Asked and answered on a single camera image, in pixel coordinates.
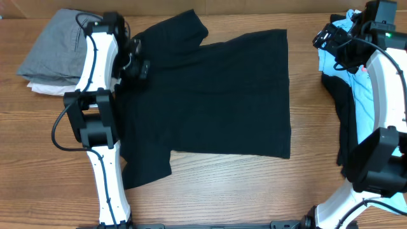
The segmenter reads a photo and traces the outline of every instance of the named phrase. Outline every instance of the wooden table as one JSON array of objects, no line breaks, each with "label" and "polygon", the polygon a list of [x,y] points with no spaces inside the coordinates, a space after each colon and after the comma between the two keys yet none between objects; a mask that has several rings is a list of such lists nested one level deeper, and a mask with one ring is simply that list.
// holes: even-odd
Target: wooden table
[{"label": "wooden table", "polygon": [[[127,18],[133,34],[168,17]],[[288,29],[291,159],[265,156],[171,154],[173,175],[126,191],[137,223],[167,225],[268,223],[300,219],[342,184],[336,166],[339,121],[321,84],[314,36],[329,14],[201,17],[203,43],[247,32]],[[65,229],[96,225],[99,202],[86,154],[64,152],[50,139],[62,98],[39,95],[15,75],[48,20],[0,20],[0,228]],[[397,29],[407,32],[407,12]],[[57,130],[78,146],[67,118]],[[370,208],[362,228],[406,228],[407,218]]]}]

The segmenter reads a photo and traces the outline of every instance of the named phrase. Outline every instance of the black garment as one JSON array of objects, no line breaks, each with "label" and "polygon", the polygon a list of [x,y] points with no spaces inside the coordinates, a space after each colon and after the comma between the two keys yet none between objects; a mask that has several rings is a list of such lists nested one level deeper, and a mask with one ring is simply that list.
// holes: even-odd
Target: black garment
[{"label": "black garment", "polygon": [[341,122],[339,133],[340,149],[336,163],[345,166],[349,154],[357,146],[356,113],[352,88],[337,76],[322,74],[322,84],[335,101],[336,114]]},{"label": "black garment", "polygon": [[193,10],[136,35],[151,67],[116,89],[126,189],[170,175],[172,149],[289,158],[286,30],[199,46],[207,35]]}]

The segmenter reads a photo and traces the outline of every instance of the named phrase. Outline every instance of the folded black fabric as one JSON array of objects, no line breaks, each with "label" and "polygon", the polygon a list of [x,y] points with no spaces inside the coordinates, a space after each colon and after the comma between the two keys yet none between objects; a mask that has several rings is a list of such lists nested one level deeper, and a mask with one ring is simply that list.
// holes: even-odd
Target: folded black fabric
[{"label": "folded black fabric", "polygon": [[357,146],[356,113],[352,88],[337,76],[322,74],[322,84],[335,101],[336,114],[340,120],[339,144],[340,149],[336,163],[343,165],[342,174],[345,176],[345,166],[349,154]]},{"label": "folded black fabric", "polygon": [[136,35],[151,67],[116,88],[126,189],[169,175],[172,149],[289,158],[286,30],[200,46],[207,35],[192,10]]}]

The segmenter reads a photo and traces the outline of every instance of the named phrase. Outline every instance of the light blue fabric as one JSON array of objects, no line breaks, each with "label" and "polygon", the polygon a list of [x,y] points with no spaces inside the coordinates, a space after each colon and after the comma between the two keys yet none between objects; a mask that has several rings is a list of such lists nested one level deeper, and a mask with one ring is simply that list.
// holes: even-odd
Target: light blue fabric
[{"label": "light blue fabric", "polygon": [[[346,19],[333,22],[333,24],[339,28],[349,31],[353,22],[350,20],[354,14],[354,10],[348,10]],[[373,91],[371,87],[371,81],[369,74],[363,66],[359,67],[356,74],[350,74],[348,71],[337,71],[333,68],[335,58],[327,51],[318,49],[319,55],[319,71],[322,71],[328,76],[337,76],[343,79],[349,86],[352,87],[352,92],[355,101],[355,113],[356,113],[356,129],[357,129],[357,141],[360,144],[373,132],[373,125],[375,121],[375,108],[373,105]],[[394,156],[401,156],[399,149],[393,152]],[[385,198],[383,200],[386,204],[389,204],[397,209],[407,212],[407,205],[404,201],[403,194],[397,193],[392,198]]]}]

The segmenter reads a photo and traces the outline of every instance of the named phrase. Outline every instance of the gray fabric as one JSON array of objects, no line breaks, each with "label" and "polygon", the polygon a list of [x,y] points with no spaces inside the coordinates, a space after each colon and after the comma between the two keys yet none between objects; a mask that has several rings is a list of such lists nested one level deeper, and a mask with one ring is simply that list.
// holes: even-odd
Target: gray fabric
[{"label": "gray fabric", "polygon": [[[86,57],[86,39],[75,21],[79,12],[62,9],[54,15],[18,69],[18,75],[45,85],[78,83]],[[86,15],[79,17],[82,25],[94,20]]]}]

